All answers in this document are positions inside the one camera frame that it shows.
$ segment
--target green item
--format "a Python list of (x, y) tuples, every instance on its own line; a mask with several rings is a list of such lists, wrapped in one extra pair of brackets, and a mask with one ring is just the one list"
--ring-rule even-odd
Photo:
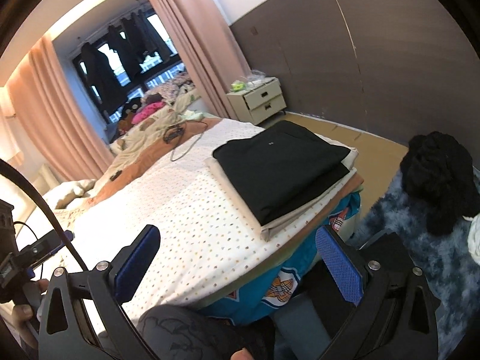
[(233, 92), (239, 92), (243, 89), (245, 89), (245, 83), (241, 81), (235, 81), (232, 85), (232, 91)]

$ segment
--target metal screw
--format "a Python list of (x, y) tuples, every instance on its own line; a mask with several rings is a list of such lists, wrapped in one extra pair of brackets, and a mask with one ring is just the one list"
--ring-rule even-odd
[(98, 271), (105, 271), (109, 267), (109, 262), (108, 261), (100, 261), (97, 264), (97, 270)]
[(415, 268), (413, 268), (412, 271), (417, 276), (422, 276), (422, 274), (423, 274), (423, 271), (420, 268), (418, 268), (417, 266)]
[(380, 269), (380, 263), (378, 261), (375, 261), (374, 259), (368, 262), (368, 267), (372, 271), (378, 271)]
[(53, 275), (57, 276), (57, 278), (58, 278), (59, 276), (63, 275), (63, 272), (65, 272), (65, 270), (60, 266), (53, 271)]

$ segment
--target drawer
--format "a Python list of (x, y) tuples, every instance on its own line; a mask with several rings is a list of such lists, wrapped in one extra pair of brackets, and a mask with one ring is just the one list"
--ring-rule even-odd
[(281, 94), (282, 90), (280, 88), (280, 83), (275, 79), (272, 82), (255, 89), (253, 92), (247, 93), (244, 98), (248, 108), (255, 109)]
[(281, 111), (286, 107), (285, 100), (282, 95), (279, 95), (270, 101), (262, 104), (260, 107), (257, 107), (250, 111), (251, 118), (253, 119), (253, 124), (257, 125), (258, 123), (267, 119), (278, 111)]

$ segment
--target gray pants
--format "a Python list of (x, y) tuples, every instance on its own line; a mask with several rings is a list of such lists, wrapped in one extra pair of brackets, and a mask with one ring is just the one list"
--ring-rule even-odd
[[(242, 348), (255, 360), (273, 356), (273, 340), (266, 338), (273, 325), (227, 326), (179, 306), (153, 307), (140, 317), (137, 330), (162, 360), (230, 360)], [(98, 337), (106, 352), (120, 358), (106, 332)]]

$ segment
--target brown wall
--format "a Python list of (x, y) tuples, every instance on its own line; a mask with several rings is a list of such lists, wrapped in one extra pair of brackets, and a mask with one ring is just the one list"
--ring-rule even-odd
[(437, 0), (268, 0), (231, 28), (289, 110), (403, 144), (439, 130), (480, 165), (480, 60)]

